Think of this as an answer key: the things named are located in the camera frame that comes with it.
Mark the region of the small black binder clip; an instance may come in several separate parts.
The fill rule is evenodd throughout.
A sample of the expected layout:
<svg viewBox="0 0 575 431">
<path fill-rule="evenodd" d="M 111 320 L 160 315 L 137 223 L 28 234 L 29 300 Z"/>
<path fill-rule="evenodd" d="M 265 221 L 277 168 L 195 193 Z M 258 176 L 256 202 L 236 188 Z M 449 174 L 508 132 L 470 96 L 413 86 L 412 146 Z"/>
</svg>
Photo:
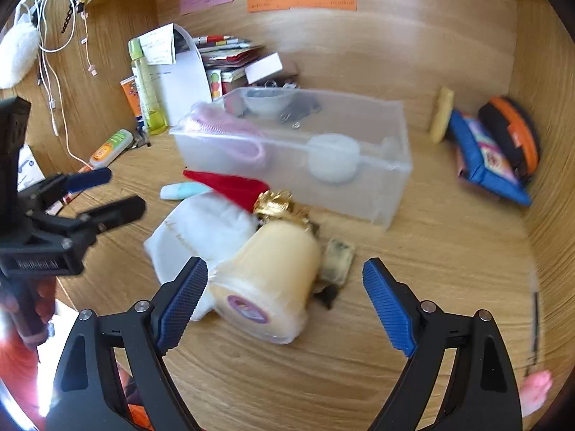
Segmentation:
<svg viewBox="0 0 575 431">
<path fill-rule="evenodd" d="M 313 294 L 313 298 L 317 300 L 327 310 L 333 308 L 334 301 L 339 295 L 339 287 L 336 284 L 327 284 L 321 290 Z"/>
</svg>

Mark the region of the bowl of trinkets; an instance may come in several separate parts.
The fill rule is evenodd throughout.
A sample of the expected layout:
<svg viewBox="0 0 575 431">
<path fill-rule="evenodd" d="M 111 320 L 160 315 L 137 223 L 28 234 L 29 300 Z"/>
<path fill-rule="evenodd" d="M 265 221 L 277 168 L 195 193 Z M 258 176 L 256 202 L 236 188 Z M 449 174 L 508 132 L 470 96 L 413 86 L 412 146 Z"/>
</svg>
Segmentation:
<svg viewBox="0 0 575 431">
<path fill-rule="evenodd" d="M 301 89 L 245 88 L 241 98 L 252 115 L 281 124 L 299 122 L 322 110 L 319 99 Z"/>
</svg>

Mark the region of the smudged cream eraser block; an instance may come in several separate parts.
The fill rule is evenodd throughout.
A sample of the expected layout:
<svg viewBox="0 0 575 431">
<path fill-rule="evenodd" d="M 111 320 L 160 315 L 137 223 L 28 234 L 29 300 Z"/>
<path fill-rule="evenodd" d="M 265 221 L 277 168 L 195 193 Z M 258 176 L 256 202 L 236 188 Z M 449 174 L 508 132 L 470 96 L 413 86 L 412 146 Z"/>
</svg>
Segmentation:
<svg viewBox="0 0 575 431">
<path fill-rule="evenodd" d="M 355 257 L 355 247 L 344 241 L 332 238 L 323 250 L 319 279 L 327 284 L 343 287 Z"/>
</svg>

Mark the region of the clear plastic storage bin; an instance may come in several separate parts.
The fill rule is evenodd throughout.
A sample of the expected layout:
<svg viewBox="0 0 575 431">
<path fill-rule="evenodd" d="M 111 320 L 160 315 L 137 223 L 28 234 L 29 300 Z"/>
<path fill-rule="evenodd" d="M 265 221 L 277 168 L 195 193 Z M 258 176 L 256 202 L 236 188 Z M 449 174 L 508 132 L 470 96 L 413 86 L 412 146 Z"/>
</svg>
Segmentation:
<svg viewBox="0 0 575 431">
<path fill-rule="evenodd" d="M 171 128 L 192 170 L 257 179 L 296 201 L 388 229 L 412 171 L 401 101 L 240 88 Z"/>
</svg>

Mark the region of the beige tub with clear lid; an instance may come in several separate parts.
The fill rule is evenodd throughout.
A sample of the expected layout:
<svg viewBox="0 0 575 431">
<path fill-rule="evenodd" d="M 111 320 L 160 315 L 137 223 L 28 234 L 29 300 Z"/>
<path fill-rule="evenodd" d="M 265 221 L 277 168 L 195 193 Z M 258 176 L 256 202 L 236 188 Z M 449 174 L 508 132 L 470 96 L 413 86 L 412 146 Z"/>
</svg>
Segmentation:
<svg viewBox="0 0 575 431">
<path fill-rule="evenodd" d="M 306 325 L 321 259 L 312 232 L 286 221 L 265 224 L 208 278 L 215 312 L 256 339 L 291 343 Z"/>
</svg>

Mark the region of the small white cardboard box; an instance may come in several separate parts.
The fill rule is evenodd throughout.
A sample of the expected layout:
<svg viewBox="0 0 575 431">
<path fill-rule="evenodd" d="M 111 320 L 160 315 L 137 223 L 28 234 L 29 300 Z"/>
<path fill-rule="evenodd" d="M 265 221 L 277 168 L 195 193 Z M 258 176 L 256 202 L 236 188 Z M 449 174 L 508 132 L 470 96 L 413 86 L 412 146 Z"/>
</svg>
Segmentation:
<svg viewBox="0 0 575 431">
<path fill-rule="evenodd" d="M 279 52 L 273 52 L 245 67 L 245 78 L 250 85 L 269 80 L 286 80 L 298 74 L 295 62 Z"/>
</svg>

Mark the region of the pink round lidded container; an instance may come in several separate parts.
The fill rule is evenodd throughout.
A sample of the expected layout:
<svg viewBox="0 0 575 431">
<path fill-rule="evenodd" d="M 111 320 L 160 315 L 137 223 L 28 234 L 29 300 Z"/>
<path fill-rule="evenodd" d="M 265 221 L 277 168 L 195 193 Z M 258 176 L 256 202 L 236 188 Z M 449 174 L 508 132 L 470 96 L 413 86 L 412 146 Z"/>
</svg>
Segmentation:
<svg viewBox="0 0 575 431">
<path fill-rule="evenodd" d="M 252 122 L 231 115 L 217 105 L 195 104 L 189 113 L 192 133 L 222 145 L 229 157 L 244 163 L 263 163 L 265 134 Z"/>
</svg>

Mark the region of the light teal tube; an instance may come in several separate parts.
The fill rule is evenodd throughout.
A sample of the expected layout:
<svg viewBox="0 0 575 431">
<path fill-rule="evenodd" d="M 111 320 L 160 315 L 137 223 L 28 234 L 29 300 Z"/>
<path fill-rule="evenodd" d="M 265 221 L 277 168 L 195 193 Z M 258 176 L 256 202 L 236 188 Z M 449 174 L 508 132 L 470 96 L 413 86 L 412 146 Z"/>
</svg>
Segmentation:
<svg viewBox="0 0 575 431">
<path fill-rule="evenodd" d="M 209 193 L 211 188 L 199 182 L 189 181 L 164 185 L 160 189 L 160 199 L 163 200 L 184 200 L 191 196 L 198 196 Z"/>
</svg>

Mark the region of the black orange zipper case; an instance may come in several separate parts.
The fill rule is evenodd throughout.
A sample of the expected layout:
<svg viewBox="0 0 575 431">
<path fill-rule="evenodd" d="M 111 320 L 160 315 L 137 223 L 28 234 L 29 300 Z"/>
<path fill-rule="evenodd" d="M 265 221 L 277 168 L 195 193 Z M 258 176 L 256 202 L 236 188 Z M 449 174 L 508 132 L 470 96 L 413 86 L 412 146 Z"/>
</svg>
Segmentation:
<svg viewBox="0 0 575 431">
<path fill-rule="evenodd" d="M 526 185 L 541 162 L 540 138 L 530 115 L 515 99 L 493 96 L 479 108 L 479 120 L 505 155 L 516 178 Z"/>
</svg>

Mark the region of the orange tube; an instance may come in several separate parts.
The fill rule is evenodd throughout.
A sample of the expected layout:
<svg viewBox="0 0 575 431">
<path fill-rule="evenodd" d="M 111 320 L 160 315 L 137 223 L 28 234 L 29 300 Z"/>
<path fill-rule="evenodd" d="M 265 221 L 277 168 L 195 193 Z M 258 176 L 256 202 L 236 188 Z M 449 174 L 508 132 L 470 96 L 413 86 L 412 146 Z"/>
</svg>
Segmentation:
<svg viewBox="0 0 575 431">
<path fill-rule="evenodd" d="M 140 120 L 142 118 L 141 115 L 141 102 L 139 101 L 139 96 L 137 92 L 137 83 L 135 82 L 135 77 L 130 76 L 120 82 L 121 88 L 125 96 L 127 97 L 127 101 L 130 105 L 130 109 L 133 111 L 134 116 Z"/>
</svg>

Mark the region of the blue patchwork pouch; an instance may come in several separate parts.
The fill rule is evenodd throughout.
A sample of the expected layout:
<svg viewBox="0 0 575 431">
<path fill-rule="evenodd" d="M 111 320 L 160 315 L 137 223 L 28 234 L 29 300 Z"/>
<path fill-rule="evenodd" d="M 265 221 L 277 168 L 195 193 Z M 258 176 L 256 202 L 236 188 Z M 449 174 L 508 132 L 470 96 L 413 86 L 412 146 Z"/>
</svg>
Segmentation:
<svg viewBox="0 0 575 431">
<path fill-rule="evenodd" d="M 499 198 L 530 206 L 531 197 L 478 119 L 453 110 L 448 126 L 459 153 L 460 177 Z"/>
</svg>

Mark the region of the red velvet pouch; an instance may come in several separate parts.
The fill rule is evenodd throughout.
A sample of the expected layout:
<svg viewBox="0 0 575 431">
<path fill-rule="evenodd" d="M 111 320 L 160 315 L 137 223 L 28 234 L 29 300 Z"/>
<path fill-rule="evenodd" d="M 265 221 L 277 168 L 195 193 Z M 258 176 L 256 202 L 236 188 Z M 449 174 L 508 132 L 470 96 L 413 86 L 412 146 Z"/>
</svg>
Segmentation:
<svg viewBox="0 0 575 431">
<path fill-rule="evenodd" d="M 252 213 L 260 195 L 268 192 L 270 186 L 257 179 L 213 172 L 184 169 L 187 179 L 204 184 L 215 193 L 224 196 L 246 212 Z"/>
</svg>

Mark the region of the white paper sheets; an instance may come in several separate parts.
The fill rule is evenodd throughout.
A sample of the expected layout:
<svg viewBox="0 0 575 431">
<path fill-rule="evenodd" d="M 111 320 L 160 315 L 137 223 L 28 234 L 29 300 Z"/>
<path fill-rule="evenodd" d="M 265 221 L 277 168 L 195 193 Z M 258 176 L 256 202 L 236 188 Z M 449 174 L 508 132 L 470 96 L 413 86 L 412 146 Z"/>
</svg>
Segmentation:
<svg viewBox="0 0 575 431">
<path fill-rule="evenodd" d="M 183 27 L 166 24 L 142 34 L 138 40 L 148 62 L 154 92 L 171 126 L 196 103 L 211 103 L 203 59 Z"/>
</svg>

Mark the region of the gold ribbon bow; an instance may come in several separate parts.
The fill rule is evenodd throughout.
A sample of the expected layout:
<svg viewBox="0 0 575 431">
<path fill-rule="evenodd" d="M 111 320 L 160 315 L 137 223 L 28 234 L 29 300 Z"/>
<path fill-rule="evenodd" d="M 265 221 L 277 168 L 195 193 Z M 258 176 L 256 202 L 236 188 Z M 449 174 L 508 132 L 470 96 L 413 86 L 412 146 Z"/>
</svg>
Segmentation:
<svg viewBox="0 0 575 431">
<path fill-rule="evenodd" d="M 293 200 L 289 190 L 261 193 L 253 205 L 253 214 L 261 221 L 286 221 L 311 231 L 312 224 L 306 211 L 302 211 Z"/>
</svg>

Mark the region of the black pen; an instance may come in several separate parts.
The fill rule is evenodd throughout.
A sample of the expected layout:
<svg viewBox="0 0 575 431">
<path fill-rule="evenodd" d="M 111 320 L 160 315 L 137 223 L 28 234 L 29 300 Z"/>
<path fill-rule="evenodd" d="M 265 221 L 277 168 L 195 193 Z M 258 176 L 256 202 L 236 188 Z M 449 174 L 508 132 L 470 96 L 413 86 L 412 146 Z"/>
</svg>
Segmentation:
<svg viewBox="0 0 575 431">
<path fill-rule="evenodd" d="M 535 290 L 532 293 L 532 323 L 531 323 L 531 341 L 527 366 L 525 368 L 524 376 L 530 375 L 534 372 L 539 357 L 539 343 L 540 343 L 540 304 L 539 292 Z"/>
</svg>

